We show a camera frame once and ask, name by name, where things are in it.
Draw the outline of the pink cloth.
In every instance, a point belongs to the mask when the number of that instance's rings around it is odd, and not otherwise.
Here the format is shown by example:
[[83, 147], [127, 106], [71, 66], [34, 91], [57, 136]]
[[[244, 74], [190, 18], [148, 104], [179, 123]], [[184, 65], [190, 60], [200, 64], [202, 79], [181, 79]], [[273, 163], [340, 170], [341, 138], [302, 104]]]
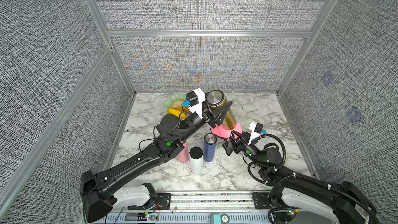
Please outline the pink cloth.
[[232, 131], [242, 133], [242, 128], [239, 123], [237, 123], [235, 125], [234, 129], [232, 129], [232, 130], [230, 130], [227, 126], [221, 124], [221, 125], [216, 126], [215, 128], [210, 127], [210, 131], [212, 132], [212, 134], [214, 134], [220, 138], [228, 139], [230, 137]]

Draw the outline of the white thermos black lid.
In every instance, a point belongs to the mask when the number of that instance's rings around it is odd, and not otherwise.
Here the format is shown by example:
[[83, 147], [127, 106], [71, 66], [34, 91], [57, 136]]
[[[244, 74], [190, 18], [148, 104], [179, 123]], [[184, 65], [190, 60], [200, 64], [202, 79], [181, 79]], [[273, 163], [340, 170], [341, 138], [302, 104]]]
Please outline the white thermos black lid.
[[189, 151], [191, 171], [194, 175], [200, 175], [203, 171], [203, 149], [192, 147]]

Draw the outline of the orange bread bun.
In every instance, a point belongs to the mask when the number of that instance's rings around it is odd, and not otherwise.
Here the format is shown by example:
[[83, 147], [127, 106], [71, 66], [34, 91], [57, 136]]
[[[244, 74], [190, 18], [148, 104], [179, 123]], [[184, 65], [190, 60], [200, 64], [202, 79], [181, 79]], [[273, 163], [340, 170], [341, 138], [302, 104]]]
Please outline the orange bread bun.
[[183, 103], [184, 103], [184, 100], [177, 100], [171, 104], [170, 108], [172, 108], [174, 110], [178, 110], [180, 112], [187, 111], [189, 107], [184, 106]]

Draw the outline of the yellow banana toy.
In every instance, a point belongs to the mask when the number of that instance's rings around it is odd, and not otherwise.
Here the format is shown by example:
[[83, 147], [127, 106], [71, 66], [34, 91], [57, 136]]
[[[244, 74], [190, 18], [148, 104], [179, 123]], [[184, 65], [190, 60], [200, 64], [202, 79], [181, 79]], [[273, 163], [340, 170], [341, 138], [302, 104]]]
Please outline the yellow banana toy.
[[174, 108], [169, 108], [167, 111], [169, 114], [179, 117], [181, 119], [186, 118], [186, 113], [184, 111], [176, 110]]

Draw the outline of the pink thermos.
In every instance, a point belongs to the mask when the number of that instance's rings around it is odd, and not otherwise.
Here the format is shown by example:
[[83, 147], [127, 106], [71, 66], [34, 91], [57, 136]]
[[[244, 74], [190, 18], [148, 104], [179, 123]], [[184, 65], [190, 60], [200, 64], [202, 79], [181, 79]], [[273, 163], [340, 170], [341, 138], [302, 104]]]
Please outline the pink thermos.
[[177, 158], [180, 163], [186, 163], [189, 160], [189, 148], [187, 141], [183, 144], [183, 150], [178, 154]]

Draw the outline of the aluminium front rail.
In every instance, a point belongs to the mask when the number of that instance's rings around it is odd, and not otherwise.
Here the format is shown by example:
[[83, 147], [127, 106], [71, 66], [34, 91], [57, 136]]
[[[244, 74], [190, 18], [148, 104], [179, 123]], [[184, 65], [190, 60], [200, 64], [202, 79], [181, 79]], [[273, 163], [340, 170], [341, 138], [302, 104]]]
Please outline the aluminium front rail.
[[[122, 188], [115, 193], [116, 203], [109, 214], [93, 223], [100, 224], [270, 224], [270, 209], [255, 209], [251, 194], [268, 191], [155, 191], [150, 184], [134, 188]], [[143, 206], [157, 194], [170, 193], [169, 210], [144, 212], [128, 210], [128, 206]], [[291, 221], [299, 213], [314, 216], [335, 224], [321, 215], [298, 210], [293, 217], [285, 212], [275, 212], [281, 219]]]

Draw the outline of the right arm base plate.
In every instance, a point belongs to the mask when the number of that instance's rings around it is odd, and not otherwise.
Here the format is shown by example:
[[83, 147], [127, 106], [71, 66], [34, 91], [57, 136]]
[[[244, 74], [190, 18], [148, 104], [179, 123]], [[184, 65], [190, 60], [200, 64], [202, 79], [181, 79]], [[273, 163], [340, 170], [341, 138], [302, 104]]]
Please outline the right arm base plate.
[[273, 209], [280, 207], [278, 198], [270, 192], [253, 192], [251, 194], [255, 209]]

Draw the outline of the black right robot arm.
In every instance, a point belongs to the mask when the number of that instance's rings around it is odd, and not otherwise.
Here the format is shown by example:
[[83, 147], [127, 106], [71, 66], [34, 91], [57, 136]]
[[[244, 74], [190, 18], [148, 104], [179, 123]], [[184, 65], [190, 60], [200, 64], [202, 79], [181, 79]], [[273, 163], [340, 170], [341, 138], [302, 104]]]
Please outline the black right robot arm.
[[293, 217], [298, 210], [306, 210], [326, 217], [336, 224], [378, 224], [377, 209], [353, 184], [322, 181], [285, 167], [286, 148], [282, 140], [264, 133], [250, 140], [248, 132], [232, 131], [224, 140], [227, 155], [242, 153], [250, 159], [247, 169], [259, 167], [259, 177], [252, 178], [271, 187], [268, 219], [273, 224], [287, 224], [275, 212]]

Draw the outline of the green scalloped plate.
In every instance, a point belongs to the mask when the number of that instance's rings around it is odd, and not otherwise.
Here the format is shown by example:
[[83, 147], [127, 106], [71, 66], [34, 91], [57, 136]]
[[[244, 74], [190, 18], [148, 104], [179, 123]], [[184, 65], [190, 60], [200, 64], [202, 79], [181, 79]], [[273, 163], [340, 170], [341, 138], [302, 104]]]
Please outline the green scalloped plate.
[[177, 100], [186, 100], [185, 94], [172, 94], [170, 97], [164, 102], [163, 110], [165, 114], [169, 114], [167, 111], [170, 108], [171, 104]]

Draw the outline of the blue thermos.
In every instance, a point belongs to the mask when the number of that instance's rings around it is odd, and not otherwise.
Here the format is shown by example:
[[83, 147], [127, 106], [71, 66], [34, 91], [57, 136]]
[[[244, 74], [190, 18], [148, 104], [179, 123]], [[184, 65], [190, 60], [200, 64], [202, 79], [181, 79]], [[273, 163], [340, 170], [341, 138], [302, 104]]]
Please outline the blue thermos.
[[215, 156], [215, 150], [217, 148], [217, 137], [208, 133], [204, 136], [204, 160], [206, 162], [212, 162]]

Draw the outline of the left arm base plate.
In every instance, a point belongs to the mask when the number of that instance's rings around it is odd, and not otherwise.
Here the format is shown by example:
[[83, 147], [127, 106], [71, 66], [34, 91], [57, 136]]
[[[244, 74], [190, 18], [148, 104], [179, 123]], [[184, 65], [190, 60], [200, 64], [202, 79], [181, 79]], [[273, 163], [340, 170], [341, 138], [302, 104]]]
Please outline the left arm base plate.
[[139, 210], [144, 212], [154, 212], [155, 208], [157, 210], [169, 210], [171, 205], [171, 196], [170, 193], [160, 193], [157, 194], [155, 199], [150, 198], [150, 200], [145, 203], [143, 206], [128, 206], [128, 210]]

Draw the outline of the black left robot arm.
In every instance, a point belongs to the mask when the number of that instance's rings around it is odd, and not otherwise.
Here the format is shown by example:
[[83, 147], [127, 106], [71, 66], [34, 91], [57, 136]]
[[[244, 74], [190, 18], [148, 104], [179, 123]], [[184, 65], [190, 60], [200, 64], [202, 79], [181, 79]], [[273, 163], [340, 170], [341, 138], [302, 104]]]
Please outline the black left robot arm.
[[126, 183], [144, 172], [160, 166], [177, 157], [184, 149], [184, 143], [203, 125], [216, 127], [222, 124], [232, 102], [215, 111], [202, 104], [203, 116], [190, 114], [184, 120], [167, 114], [156, 126], [159, 136], [140, 152], [124, 162], [94, 173], [92, 170], [82, 174], [80, 179], [80, 196], [83, 203], [85, 223], [100, 220], [111, 212], [118, 203], [115, 193]]

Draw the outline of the gold gradient thermos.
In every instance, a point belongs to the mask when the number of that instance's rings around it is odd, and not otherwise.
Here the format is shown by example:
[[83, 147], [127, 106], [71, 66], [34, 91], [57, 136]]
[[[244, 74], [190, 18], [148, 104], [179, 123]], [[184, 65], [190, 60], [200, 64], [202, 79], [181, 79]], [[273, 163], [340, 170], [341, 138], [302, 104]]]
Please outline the gold gradient thermos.
[[[208, 92], [205, 102], [212, 111], [222, 109], [228, 104], [227, 97], [220, 89]], [[233, 130], [235, 128], [237, 121], [231, 109], [228, 110], [222, 124], [226, 126], [228, 130]]]

